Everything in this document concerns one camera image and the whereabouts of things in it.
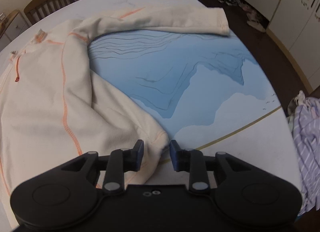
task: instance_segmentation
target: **dark brown floor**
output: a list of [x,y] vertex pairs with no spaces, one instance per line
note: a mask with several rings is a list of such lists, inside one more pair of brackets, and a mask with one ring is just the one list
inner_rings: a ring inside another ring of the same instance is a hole
[[218,0],[199,1],[207,7],[222,7],[224,9],[230,29],[260,64],[285,111],[290,100],[299,93],[299,90],[303,90],[308,95],[299,76],[278,46],[267,34],[260,33],[247,25],[246,12],[239,6],[228,6],[219,3]]

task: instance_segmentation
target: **chair backrest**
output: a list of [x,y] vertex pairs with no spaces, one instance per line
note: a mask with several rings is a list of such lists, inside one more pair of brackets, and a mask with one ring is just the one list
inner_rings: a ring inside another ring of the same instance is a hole
[[29,21],[34,25],[49,14],[58,11],[75,0],[32,0],[24,9]]

